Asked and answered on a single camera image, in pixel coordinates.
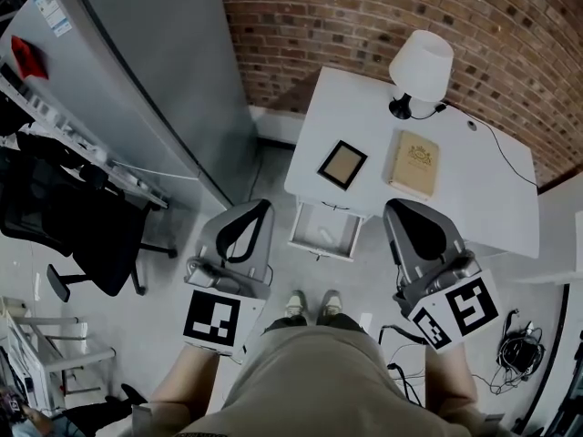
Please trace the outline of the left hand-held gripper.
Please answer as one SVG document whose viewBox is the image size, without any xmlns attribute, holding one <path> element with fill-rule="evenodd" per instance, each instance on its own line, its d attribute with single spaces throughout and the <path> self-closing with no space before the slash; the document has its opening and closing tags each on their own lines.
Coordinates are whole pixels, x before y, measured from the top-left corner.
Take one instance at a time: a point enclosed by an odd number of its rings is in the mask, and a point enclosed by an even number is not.
<svg viewBox="0 0 583 437">
<path fill-rule="evenodd" d="M 266 277 L 274 220 L 270 201 L 255 199 L 204 225 L 186 263 L 186 343 L 220 356 L 243 348 L 271 295 Z"/>
</svg>

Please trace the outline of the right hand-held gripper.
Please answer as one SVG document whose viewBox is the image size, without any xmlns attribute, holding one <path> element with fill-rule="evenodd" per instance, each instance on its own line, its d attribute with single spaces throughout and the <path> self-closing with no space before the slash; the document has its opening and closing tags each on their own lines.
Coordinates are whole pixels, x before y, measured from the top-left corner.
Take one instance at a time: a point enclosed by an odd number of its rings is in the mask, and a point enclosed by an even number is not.
<svg viewBox="0 0 583 437">
<path fill-rule="evenodd" d="M 394 301 L 434 351 L 448 351 L 500 316 L 489 270 L 480 267 L 454 222 L 423 203 L 393 198 L 383 224 L 400 270 Z"/>
</svg>

